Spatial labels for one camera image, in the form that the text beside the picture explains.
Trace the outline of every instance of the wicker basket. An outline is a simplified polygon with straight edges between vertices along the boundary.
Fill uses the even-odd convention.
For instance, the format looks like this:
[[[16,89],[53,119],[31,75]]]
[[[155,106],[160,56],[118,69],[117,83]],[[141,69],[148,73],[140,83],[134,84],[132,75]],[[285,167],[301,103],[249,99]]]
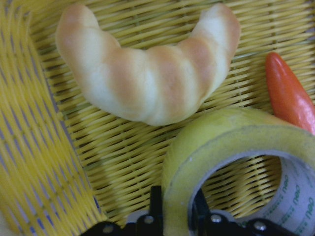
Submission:
[[[79,235],[146,208],[169,144],[191,120],[223,107],[271,111],[264,60],[277,51],[315,100],[314,6],[309,0],[226,0],[242,36],[224,83],[187,120],[165,127],[100,111],[82,96],[54,33],[73,0],[0,0],[0,210],[25,235]],[[214,0],[83,0],[125,47],[185,39]],[[232,163],[203,186],[210,207],[236,217],[279,185],[277,157]]]

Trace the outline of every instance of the clear adhesive tape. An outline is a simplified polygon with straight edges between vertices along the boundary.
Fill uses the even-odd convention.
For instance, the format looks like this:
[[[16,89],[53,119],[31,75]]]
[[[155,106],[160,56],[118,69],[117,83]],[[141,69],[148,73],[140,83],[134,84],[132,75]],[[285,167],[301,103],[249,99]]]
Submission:
[[[162,171],[165,236],[192,236],[192,202],[216,170],[243,157],[278,156],[282,178],[272,200],[239,222],[262,217],[302,236],[315,233],[315,136],[268,113],[226,108],[185,127]]]

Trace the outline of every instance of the metal screw head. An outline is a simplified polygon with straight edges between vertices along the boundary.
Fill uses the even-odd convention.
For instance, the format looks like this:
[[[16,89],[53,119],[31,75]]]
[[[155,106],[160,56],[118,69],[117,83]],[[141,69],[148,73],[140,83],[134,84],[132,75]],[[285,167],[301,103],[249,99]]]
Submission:
[[[253,226],[259,231],[265,231],[267,229],[267,226],[261,221],[256,221]]]
[[[144,223],[146,224],[152,224],[154,222],[154,218],[153,216],[150,216],[150,215],[146,215],[143,219]]]
[[[217,214],[213,214],[210,219],[213,223],[220,223],[222,221],[222,217]]]
[[[103,233],[104,234],[110,234],[114,231],[114,226],[113,225],[105,225],[103,228]]]

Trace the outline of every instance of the red chili pepper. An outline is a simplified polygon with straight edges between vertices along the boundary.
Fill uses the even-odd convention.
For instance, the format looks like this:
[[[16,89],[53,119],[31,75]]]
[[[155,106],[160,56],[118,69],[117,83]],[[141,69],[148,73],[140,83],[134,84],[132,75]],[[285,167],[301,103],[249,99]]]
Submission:
[[[275,116],[315,135],[315,106],[290,67],[275,52],[267,55],[266,77]]]

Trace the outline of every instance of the croissant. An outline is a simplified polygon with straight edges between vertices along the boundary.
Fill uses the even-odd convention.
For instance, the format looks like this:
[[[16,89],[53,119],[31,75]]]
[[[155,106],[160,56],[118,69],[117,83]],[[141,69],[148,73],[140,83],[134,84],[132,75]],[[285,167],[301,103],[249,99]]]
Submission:
[[[61,16],[57,49],[84,97],[98,108],[160,126],[195,113],[226,78],[240,38],[232,11],[217,3],[202,11],[190,36],[177,45],[121,48],[86,6]]]

